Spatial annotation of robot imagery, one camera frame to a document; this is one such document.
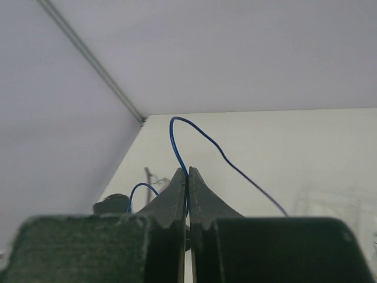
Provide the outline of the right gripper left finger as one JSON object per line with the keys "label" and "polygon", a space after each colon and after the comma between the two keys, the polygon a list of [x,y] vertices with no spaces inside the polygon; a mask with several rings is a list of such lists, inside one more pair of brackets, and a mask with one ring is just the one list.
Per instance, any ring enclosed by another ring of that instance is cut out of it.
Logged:
{"label": "right gripper left finger", "polygon": [[2,282],[183,282],[186,178],[139,212],[34,216],[1,260]]}

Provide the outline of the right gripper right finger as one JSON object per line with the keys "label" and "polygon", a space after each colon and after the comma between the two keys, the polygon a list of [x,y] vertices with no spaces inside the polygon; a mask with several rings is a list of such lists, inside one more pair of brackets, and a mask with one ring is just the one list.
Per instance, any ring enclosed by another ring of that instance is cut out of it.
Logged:
{"label": "right gripper right finger", "polygon": [[189,170],[195,282],[373,282],[348,226],[335,218],[247,218]]}

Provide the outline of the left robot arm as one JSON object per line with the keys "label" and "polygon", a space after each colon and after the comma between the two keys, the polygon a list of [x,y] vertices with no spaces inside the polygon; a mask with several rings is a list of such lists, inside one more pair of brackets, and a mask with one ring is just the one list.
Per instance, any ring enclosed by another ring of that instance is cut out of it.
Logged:
{"label": "left robot arm", "polygon": [[117,193],[107,196],[104,200],[93,205],[92,210],[96,215],[106,213],[127,213],[130,198]]}

